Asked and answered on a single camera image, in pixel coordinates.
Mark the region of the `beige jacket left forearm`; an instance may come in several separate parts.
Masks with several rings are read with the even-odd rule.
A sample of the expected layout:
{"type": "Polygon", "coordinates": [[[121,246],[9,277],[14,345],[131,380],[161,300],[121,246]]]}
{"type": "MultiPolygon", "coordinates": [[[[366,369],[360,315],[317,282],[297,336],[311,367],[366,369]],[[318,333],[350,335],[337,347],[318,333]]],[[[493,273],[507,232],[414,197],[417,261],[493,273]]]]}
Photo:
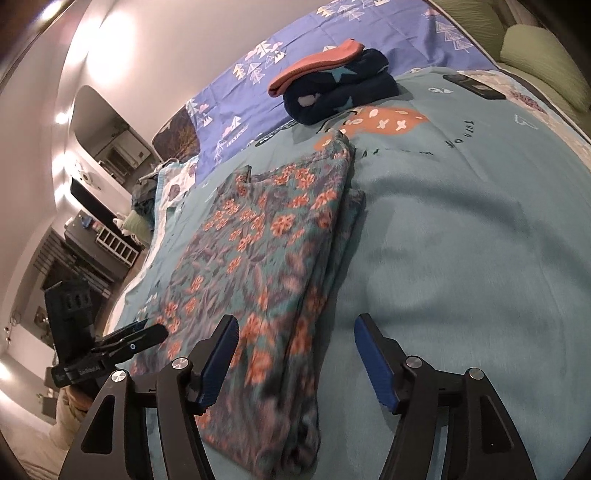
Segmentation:
{"type": "Polygon", "coordinates": [[[91,401],[80,401],[67,394],[58,398],[56,423],[49,432],[50,439],[57,448],[61,450],[70,448],[91,404],[91,401]]]}

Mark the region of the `person's left hand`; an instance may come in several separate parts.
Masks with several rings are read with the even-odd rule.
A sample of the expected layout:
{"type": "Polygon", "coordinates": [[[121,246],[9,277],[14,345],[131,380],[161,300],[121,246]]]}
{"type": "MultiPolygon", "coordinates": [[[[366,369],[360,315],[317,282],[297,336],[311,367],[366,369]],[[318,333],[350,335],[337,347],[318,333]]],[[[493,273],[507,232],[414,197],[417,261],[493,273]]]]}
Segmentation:
{"type": "Polygon", "coordinates": [[[93,399],[84,392],[74,386],[67,386],[64,391],[69,404],[77,410],[87,412],[91,408],[93,399]]]}

